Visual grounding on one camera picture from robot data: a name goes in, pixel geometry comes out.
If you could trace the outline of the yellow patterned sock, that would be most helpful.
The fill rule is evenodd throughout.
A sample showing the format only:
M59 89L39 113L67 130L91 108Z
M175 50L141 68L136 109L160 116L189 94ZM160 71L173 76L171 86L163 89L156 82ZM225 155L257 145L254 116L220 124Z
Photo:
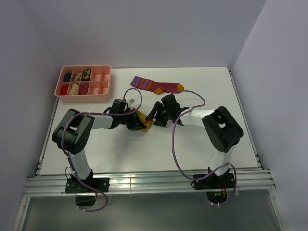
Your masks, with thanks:
M141 120L141 122L146 126L146 128L143 128L142 131L147 132L149 130L149 128L151 127L153 121L146 119L147 115L142 113L139 110L137 111L137 115L138 115L139 119Z

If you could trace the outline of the maroon sock purple toe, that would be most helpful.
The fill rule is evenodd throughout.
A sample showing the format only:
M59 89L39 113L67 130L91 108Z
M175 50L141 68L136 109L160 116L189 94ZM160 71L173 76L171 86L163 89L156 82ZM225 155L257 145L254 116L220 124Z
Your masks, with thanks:
M87 95L88 88L89 88L88 84L80 84L79 85L79 94L80 95Z

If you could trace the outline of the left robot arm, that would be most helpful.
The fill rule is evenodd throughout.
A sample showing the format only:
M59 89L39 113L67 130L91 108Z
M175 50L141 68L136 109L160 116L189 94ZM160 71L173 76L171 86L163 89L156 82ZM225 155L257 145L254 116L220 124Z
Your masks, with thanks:
M55 131L52 141L66 155L72 169L72 181L82 192L89 192L94 186L93 170L89 166L85 147L94 129L115 129L125 125L130 131L146 129L137 110L124 99L115 99L112 106L100 113L80 112L69 109Z

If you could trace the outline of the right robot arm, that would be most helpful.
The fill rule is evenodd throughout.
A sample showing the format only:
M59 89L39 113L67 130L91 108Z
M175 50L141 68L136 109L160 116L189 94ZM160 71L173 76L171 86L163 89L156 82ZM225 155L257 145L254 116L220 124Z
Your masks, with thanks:
M174 124L171 135L171 149L180 173L189 180L201 181L208 178L209 184L217 188L224 183L225 176L230 172L230 167L235 168L231 164L231 156L235 145L239 143L244 132L226 107L220 106L214 110L198 110L198 107L198 105L191 108L181 107L175 96L170 94L163 97L160 102L155 103L145 120L154 120L154 125L161 127L165 127L167 122L171 120ZM208 174L205 176L194 179L180 168L175 153L176 125L205 128L209 140L215 148L214 159L210 163Z

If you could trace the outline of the brown yellow argyle sock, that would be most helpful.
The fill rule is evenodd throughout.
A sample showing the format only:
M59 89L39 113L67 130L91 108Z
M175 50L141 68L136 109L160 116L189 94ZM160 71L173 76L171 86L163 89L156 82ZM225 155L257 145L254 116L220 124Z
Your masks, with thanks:
M91 76L91 70L90 69L85 70L82 75L81 81L89 81L90 76Z

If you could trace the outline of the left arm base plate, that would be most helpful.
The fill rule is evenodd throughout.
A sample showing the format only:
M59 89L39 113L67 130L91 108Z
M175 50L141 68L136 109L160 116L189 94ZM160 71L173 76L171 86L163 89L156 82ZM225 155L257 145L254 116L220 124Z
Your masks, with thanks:
M66 194L81 194L81 193L107 193L109 190L110 179L92 178L87 182L81 183L75 177L71 177L66 182Z

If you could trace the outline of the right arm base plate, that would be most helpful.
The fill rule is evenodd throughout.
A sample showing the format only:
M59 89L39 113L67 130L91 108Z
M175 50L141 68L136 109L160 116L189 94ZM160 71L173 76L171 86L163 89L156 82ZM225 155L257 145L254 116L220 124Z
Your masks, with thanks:
M204 180L192 181L190 185L196 190L210 190L210 189L231 189L235 186L235 178L233 173L225 173L222 176L212 174Z

